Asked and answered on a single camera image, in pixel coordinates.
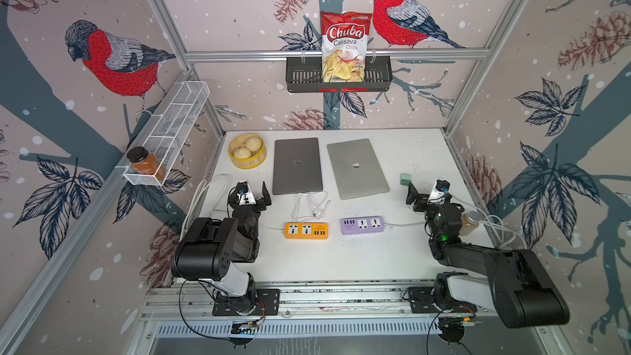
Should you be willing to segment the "green charger plug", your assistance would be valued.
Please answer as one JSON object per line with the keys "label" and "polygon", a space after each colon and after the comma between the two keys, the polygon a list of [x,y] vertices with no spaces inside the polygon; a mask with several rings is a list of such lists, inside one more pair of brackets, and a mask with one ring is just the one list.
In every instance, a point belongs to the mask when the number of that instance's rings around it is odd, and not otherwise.
{"label": "green charger plug", "polygon": [[411,182],[412,182],[411,174],[402,173],[399,175],[399,183],[402,186],[407,187]]}

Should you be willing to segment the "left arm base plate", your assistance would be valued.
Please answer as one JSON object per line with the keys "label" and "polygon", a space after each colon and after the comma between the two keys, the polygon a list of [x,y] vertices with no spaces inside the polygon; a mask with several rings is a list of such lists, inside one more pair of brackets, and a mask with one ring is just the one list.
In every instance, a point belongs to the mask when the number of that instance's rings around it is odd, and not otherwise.
{"label": "left arm base plate", "polygon": [[215,294],[212,311],[214,317],[262,317],[277,316],[279,312],[280,290],[257,289],[242,297]]}

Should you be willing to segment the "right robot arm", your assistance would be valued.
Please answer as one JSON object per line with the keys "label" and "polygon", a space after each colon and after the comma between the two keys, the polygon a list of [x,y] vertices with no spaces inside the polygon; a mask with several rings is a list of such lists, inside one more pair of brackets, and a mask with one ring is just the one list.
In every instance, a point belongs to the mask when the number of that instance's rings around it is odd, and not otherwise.
{"label": "right robot arm", "polygon": [[533,251],[483,247],[460,238],[464,208],[451,202],[449,188],[439,179],[424,194],[409,183],[406,196],[407,205],[424,213],[434,259],[459,269],[438,274],[435,305],[441,310],[486,308],[511,329],[568,323],[570,308]]}

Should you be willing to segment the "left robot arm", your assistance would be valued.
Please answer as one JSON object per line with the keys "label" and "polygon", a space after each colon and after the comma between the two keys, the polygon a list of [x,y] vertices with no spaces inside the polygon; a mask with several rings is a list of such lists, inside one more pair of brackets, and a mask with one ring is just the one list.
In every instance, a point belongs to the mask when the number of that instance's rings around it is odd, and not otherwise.
{"label": "left robot arm", "polygon": [[193,221],[177,245],[171,271],[174,277],[208,290],[215,316],[264,316],[270,295],[259,295],[253,275],[237,264],[256,261],[261,246],[259,219],[272,200],[266,184],[255,197],[248,182],[239,182],[228,194],[227,204],[228,217]]}

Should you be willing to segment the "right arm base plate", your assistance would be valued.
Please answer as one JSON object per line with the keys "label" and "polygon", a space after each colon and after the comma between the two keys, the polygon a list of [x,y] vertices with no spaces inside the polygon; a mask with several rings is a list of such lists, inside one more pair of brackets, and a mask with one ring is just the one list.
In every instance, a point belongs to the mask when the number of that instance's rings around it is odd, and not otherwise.
{"label": "right arm base plate", "polygon": [[474,315],[478,312],[478,307],[466,302],[455,303],[447,307],[442,307],[435,302],[432,287],[410,287],[407,288],[402,299],[411,307],[413,314],[429,314],[433,312],[456,312]]}

